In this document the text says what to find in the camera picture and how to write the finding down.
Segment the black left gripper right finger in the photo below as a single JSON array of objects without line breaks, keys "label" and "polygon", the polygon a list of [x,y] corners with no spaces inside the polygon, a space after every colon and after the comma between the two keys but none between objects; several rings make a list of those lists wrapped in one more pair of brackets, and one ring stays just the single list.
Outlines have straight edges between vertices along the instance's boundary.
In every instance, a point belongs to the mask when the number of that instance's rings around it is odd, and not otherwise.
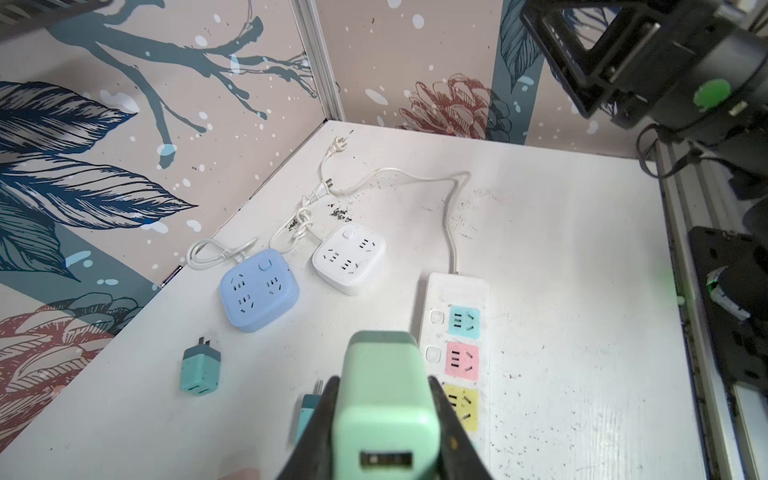
[{"label": "black left gripper right finger", "polygon": [[429,376],[428,382],[440,423],[437,479],[491,480],[440,382],[434,376]]}]

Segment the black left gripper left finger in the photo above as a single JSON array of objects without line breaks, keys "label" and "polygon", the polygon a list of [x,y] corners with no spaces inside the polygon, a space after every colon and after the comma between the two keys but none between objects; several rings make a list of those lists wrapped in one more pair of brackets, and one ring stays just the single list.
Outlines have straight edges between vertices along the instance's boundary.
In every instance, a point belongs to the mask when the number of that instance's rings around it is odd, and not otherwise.
[{"label": "black left gripper left finger", "polygon": [[333,478],[331,432],[339,385],[338,376],[324,383],[317,408],[278,475],[279,480]]}]

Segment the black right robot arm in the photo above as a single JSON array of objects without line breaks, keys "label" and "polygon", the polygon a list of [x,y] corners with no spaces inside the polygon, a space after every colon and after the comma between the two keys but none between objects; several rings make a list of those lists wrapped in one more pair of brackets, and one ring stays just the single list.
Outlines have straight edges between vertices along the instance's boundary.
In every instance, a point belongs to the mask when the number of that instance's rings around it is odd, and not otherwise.
[{"label": "black right robot arm", "polygon": [[730,1],[529,1],[521,21],[584,117],[686,142],[730,170],[751,202],[754,250],[736,273],[767,277],[767,41]]}]

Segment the light green charger plug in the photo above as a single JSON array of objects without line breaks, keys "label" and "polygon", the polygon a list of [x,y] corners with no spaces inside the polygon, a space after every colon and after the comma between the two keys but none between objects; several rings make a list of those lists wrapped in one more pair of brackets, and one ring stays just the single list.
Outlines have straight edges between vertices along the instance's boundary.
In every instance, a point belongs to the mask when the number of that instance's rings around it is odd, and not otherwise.
[{"label": "light green charger plug", "polygon": [[410,333],[359,331],[350,338],[331,443],[334,479],[436,477],[440,423]]}]

